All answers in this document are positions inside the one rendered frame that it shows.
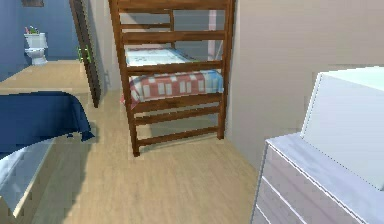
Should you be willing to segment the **red white checked blanket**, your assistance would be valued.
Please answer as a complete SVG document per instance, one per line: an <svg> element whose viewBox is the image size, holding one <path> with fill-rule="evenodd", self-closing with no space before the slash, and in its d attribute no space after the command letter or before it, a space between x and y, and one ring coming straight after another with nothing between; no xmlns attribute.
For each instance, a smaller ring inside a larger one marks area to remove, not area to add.
<svg viewBox="0 0 384 224"><path fill-rule="evenodd" d="M223 78L216 70L134 76L130 79L131 108L140 102L187 95L222 93Z"/></svg>

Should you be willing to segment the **brown wooden bunk bed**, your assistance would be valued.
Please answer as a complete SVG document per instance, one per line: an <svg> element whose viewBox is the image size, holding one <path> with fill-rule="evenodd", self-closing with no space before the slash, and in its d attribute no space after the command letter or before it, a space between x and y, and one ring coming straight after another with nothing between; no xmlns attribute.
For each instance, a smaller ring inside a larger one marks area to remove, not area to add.
<svg viewBox="0 0 384 224"><path fill-rule="evenodd" d="M216 133L217 137L222 139L225 132L236 0L108 0L108 2L133 155L138 157L140 149L148 145L204 134ZM222 11L223 27L209 30L177 30L175 28L177 11L200 10ZM181 41L220 41L222 54L205 61L192 58L193 61L187 63L129 66L126 62L126 49L172 48L178 50L176 44ZM203 70L216 70L222 75L224 87L222 93L163 98L140 102L131 108L130 79L132 77ZM137 129L142 125L209 114L218 116L215 126L145 139L137 136Z"/></svg>

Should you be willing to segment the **pale blue pillow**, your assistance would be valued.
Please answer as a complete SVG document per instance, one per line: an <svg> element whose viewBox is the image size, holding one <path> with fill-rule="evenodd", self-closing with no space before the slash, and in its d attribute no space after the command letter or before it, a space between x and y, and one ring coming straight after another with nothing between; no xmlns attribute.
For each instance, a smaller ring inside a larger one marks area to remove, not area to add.
<svg viewBox="0 0 384 224"><path fill-rule="evenodd" d="M172 48L126 49L126 62L129 66L150 66L192 62L193 59Z"/></svg>

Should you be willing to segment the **dark brown room door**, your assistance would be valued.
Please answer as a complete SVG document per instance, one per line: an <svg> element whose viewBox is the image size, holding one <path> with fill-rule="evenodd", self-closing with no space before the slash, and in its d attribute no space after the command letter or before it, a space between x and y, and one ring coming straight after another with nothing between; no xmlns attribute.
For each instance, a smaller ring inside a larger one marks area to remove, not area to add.
<svg viewBox="0 0 384 224"><path fill-rule="evenodd" d="M85 9L82 0L69 0L72 17L76 29L79 46L77 48L79 61L83 63L87 74L92 102L95 108L99 106L101 88L97 74L96 63L86 21Z"/></svg>

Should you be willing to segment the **white chest of drawers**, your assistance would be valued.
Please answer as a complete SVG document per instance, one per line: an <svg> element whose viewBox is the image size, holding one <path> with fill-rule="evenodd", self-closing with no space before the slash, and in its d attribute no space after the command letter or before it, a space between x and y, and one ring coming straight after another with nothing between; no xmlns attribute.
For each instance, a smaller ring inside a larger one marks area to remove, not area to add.
<svg viewBox="0 0 384 224"><path fill-rule="evenodd" d="M297 133L267 139L249 224L384 224L384 192Z"/></svg>

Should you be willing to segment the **dark blue bed blanket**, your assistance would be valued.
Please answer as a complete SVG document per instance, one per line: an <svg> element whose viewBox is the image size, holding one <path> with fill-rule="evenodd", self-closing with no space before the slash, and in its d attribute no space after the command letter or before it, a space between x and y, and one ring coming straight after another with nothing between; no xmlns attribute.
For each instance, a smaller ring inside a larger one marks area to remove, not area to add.
<svg viewBox="0 0 384 224"><path fill-rule="evenodd" d="M75 96L62 91L0 95L0 158L74 132L82 141L94 137Z"/></svg>

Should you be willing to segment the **white box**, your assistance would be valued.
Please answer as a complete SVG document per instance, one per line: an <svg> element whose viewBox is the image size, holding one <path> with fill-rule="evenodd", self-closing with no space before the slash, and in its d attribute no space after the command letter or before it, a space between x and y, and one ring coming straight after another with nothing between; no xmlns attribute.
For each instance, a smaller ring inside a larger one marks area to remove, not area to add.
<svg viewBox="0 0 384 224"><path fill-rule="evenodd" d="M384 67L320 72L300 136L384 191Z"/></svg>

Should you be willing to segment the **white toilet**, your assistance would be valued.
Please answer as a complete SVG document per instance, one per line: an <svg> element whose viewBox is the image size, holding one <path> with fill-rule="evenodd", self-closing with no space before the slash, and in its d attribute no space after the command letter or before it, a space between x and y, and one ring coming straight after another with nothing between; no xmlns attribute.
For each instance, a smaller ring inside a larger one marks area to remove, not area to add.
<svg viewBox="0 0 384 224"><path fill-rule="evenodd" d="M28 47L25 53L32 60L33 65L44 65L47 63L45 50L48 48L46 35L44 33L25 34Z"/></svg>

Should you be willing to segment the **light wooden bed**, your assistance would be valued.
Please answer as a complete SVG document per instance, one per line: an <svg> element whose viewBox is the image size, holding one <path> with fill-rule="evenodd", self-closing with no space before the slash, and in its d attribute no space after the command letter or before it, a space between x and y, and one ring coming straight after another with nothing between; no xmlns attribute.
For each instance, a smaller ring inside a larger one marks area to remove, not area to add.
<svg viewBox="0 0 384 224"><path fill-rule="evenodd" d="M24 147L0 158L0 224L15 224L41 199L57 137Z"/></svg>

